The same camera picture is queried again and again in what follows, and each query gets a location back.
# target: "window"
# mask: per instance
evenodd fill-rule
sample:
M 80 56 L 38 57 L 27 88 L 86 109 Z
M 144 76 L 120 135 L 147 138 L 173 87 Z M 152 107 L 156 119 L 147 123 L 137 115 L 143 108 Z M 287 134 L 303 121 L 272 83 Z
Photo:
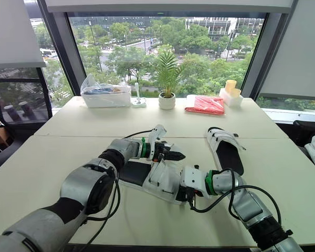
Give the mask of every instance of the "window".
M 228 79 L 241 88 L 261 31 L 253 34 L 253 23 L 235 17 L 68 15 L 86 73 L 98 82 L 138 82 L 145 97 L 163 90 L 155 66 L 159 53 L 169 48 L 184 69 L 175 88 L 178 97 L 218 95 Z
M 25 0 L 25 4 L 32 4 L 38 8 L 36 0 Z M 52 108 L 62 107 L 73 96 L 68 80 L 57 57 L 48 29 L 41 16 L 30 19 L 34 28 L 40 53 L 47 67 L 43 68 L 43 74 L 47 81 Z
M 261 108 L 264 109 L 284 109 L 315 112 L 314 100 L 259 96 L 256 102 Z

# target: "chair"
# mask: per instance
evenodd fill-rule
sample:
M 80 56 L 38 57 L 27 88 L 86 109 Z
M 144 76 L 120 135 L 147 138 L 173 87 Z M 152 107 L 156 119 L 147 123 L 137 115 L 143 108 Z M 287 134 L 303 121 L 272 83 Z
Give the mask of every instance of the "chair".
M 14 70 L 7 71 L 14 77 Z M 40 68 L 34 71 L 38 78 L 8 78 L 9 74 L 0 77 L 0 127 L 13 138 L 12 144 L 0 152 L 0 166 L 52 117 L 43 73 Z
M 293 125 L 297 132 L 295 139 L 293 139 L 294 143 L 311 160 L 305 145 L 311 143 L 312 137 L 315 136 L 315 122 L 296 120 Z

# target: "small white device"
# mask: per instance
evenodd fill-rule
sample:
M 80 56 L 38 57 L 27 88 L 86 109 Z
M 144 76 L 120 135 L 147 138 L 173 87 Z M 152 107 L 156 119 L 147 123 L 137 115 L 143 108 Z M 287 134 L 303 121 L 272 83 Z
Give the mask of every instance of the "small white device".
M 146 98 L 144 98 L 144 97 L 140 98 L 139 84 L 137 82 L 134 84 L 134 86 L 135 86 L 135 90 L 137 92 L 137 94 L 136 94 L 137 96 L 136 96 L 136 98 L 132 99 L 132 106 L 134 108 L 145 108 L 146 107 Z

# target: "red bag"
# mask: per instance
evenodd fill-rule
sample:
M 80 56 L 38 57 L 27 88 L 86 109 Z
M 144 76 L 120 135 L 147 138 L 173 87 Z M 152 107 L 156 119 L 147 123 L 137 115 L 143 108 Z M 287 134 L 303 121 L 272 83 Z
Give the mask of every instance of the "red bag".
M 224 114 L 224 101 L 221 97 L 187 96 L 185 111 L 203 114 Z

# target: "building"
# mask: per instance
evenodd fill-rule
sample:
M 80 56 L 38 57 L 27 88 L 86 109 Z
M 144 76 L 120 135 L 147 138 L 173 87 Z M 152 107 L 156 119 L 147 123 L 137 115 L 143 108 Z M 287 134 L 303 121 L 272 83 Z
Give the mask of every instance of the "building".
M 220 37 L 229 36 L 232 32 L 235 35 L 249 34 L 257 35 L 264 23 L 262 18 L 235 18 L 235 17 L 191 17 L 186 19 L 186 27 L 196 24 L 208 28 L 208 34 L 213 41 Z

